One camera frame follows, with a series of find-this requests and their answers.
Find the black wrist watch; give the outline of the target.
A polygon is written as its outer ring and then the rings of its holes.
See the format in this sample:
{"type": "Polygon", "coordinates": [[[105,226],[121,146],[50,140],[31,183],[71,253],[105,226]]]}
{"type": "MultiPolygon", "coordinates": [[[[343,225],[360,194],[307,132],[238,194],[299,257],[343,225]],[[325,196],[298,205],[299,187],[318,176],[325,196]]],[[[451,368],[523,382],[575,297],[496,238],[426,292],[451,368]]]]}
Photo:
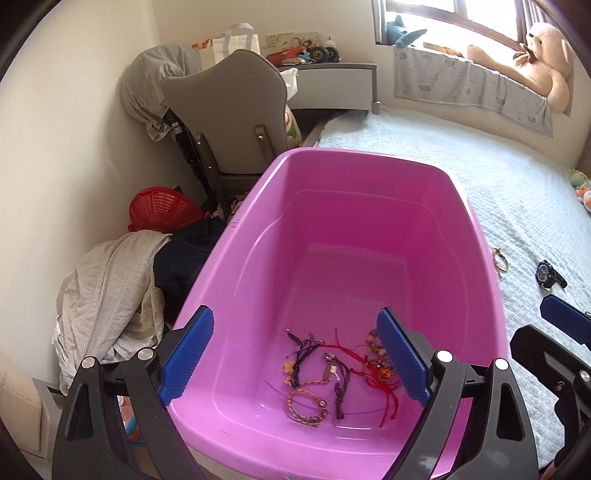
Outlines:
{"type": "Polygon", "coordinates": [[[538,263],[535,279],[540,287],[547,290],[551,290],[554,285],[559,285],[562,289],[568,286],[565,278],[547,260],[538,263]]]}

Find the yellow flower charm keychain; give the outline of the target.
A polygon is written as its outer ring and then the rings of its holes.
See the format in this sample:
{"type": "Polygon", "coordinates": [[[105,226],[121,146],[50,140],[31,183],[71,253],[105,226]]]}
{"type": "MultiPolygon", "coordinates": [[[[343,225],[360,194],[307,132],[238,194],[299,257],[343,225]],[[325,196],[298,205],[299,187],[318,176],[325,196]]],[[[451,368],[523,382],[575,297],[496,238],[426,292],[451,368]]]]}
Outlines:
{"type": "Polygon", "coordinates": [[[283,364],[283,373],[286,374],[284,383],[289,385],[290,388],[297,388],[298,385],[297,371],[294,370],[296,364],[297,362],[294,360],[288,360],[286,363],[283,364]]]}

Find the orange and blue basket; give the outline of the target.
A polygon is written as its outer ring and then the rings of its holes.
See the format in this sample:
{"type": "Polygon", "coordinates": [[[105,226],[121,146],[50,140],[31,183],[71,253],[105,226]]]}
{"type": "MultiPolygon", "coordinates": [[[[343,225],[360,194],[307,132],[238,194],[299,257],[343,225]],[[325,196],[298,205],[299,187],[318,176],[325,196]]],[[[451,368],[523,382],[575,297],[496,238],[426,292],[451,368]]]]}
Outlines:
{"type": "Polygon", "coordinates": [[[126,396],[118,396],[117,402],[121,414],[121,419],[123,422],[123,427],[128,441],[132,445],[142,444],[143,439],[137,423],[137,419],[134,415],[130,399],[126,396]]]}

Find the small duck plush toy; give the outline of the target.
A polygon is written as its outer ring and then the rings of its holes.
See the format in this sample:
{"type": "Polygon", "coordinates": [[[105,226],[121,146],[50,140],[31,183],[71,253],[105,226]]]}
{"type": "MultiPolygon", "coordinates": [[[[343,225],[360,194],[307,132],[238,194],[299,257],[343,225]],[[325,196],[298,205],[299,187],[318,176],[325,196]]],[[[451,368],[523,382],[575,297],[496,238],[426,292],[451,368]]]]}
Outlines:
{"type": "Polygon", "coordinates": [[[584,208],[591,212],[591,180],[585,181],[577,190],[577,198],[584,208]]]}

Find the green plush toy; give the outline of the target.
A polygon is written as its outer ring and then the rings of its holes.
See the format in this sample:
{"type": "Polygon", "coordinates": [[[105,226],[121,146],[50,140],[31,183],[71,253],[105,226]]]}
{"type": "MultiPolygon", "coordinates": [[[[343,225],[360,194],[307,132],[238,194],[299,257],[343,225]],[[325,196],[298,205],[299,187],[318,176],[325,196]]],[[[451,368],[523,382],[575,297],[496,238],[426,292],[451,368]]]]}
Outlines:
{"type": "Polygon", "coordinates": [[[587,188],[590,185],[590,178],[584,172],[577,169],[571,170],[569,181],[574,189],[587,188]]]}

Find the dark navy jeans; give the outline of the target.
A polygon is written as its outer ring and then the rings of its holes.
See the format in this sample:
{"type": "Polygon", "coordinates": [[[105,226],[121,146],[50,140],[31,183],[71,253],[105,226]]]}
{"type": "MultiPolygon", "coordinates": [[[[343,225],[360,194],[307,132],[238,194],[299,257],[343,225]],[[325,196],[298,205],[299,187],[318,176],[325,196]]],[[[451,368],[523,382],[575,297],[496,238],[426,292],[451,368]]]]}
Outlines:
{"type": "Polygon", "coordinates": [[[164,298],[164,321],[173,325],[207,258],[225,229],[218,217],[205,218],[178,230],[156,253],[155,286],[164,298]]]}

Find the pink plastic tub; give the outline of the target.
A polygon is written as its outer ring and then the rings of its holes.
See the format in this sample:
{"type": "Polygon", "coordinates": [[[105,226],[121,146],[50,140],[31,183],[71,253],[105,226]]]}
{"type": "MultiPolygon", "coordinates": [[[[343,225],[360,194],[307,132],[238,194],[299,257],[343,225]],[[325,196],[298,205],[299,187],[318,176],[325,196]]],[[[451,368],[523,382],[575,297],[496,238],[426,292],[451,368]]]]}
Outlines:
{"type": "Polygon", "coordinates": [[[500,289],[468,190],[447,167],[332,149],[282,155],[225,228],[178,323],[214,334],[169,412],[195,451],[256,479],[379,479],[418,420],[404,392],[353,376],[345,417],[287,415],[284,366],[315,336],[351,367],[378,313],[460,360],[508,352],[500,289]]]}

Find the red plastic basket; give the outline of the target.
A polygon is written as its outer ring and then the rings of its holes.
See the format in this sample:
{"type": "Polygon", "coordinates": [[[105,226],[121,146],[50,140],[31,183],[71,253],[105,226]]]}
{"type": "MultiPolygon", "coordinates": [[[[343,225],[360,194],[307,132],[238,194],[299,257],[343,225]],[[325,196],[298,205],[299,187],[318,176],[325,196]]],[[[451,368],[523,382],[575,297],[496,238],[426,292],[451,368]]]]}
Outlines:
{"type": "Polygon", "coordinates": [[[190,198],[165,187],[139,191],[128,208],[129,232],[154,230],[173,233],[204,219],[204,212],[190,198]]]}

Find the beige teddy bear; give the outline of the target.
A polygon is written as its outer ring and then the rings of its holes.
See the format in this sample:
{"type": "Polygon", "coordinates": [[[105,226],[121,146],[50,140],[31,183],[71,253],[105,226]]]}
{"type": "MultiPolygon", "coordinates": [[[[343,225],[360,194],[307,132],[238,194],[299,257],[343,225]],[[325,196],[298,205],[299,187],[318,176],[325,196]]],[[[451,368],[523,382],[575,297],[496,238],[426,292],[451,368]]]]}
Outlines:
{"type": "Polygon", "coordinates": [[[467,47],[466,58],[546,97],[553,112],[564,113],[570,102],[568,79],[573,71],[573,53],[566,37],[557,27],[537,22],[528,29],[526,43],[520,47],[509,63],[495,60],[476,45],[467,47]]]}

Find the grey window seat blanket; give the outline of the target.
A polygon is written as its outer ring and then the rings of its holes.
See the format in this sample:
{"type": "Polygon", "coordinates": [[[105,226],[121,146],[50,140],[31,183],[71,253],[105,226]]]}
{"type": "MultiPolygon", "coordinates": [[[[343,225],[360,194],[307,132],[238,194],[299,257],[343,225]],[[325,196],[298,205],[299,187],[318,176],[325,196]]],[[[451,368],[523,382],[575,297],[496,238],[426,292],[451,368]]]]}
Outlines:
{"type": "Polygon", "coordinates": [[[460,57],[413,47],[394,48],[394,94],[432,104],[482,108],[531,131],[554,135],[546,98],[460,57]]]}

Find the grey curved desk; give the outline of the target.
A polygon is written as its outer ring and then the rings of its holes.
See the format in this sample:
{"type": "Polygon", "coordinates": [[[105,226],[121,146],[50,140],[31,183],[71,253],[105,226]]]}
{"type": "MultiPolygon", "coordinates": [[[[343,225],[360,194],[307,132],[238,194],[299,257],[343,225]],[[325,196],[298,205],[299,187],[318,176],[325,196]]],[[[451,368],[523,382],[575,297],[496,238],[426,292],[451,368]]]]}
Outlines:
{"type": "Polygon", "coordinates": [[[321,63],[297,66],[291,110],[356,110],[379,114],[377,65],[321,63]]]}

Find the grey cloth on chair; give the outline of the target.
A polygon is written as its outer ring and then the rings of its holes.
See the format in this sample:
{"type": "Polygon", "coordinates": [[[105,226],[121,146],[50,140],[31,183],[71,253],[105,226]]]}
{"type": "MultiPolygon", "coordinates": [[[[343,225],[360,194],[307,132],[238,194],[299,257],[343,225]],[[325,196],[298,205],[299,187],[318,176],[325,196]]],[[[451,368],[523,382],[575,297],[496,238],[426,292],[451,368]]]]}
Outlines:
{"type": "Polygon", "coordinates": [[[163,140],[171,127],[165,121],[169,104],[160,83],[168,77],[199,73],[197,51],[188,45],[162,44],[140,54],[124,70],[120,79],[120,100],[124,110],[142,123],[153,142],[163,140]]]}

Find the black toy car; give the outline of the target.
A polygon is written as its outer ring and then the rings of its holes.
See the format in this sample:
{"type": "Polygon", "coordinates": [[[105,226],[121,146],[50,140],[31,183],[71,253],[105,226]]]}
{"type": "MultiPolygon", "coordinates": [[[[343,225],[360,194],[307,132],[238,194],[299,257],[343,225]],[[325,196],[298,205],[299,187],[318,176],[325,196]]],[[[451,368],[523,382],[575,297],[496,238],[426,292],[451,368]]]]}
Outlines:
{"type": "Polygon", "coordinates": [[[332,46],[315,46],[308,48],[308,58],[311,63],[339,63],[341,57],[337,48],[332,46]]]}

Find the grey curtain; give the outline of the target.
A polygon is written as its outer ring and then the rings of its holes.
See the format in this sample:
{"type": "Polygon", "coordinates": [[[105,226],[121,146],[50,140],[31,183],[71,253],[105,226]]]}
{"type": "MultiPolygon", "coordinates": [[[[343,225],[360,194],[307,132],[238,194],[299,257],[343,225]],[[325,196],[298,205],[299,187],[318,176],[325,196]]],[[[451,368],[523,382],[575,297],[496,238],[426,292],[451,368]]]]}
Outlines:
{"type": "Polygon", "coordinates": [[[388,42],[386,0],[372,0],[370,5],[372,6],[375,41],[378,45],[386,45],[388,42]]]}

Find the grey chair backrest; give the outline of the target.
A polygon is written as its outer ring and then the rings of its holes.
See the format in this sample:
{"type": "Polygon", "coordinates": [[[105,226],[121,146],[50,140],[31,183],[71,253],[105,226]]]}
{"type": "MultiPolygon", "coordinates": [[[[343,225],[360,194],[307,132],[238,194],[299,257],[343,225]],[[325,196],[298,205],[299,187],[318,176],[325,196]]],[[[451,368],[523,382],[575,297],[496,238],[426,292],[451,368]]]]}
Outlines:
{"type": "Polygon", "coordinates": [[[259,175],[287,150],[287,86],[269,61],[237,50],[197,74],[167,77],[170,110],[211,147],[222,174],[259,175]]]}

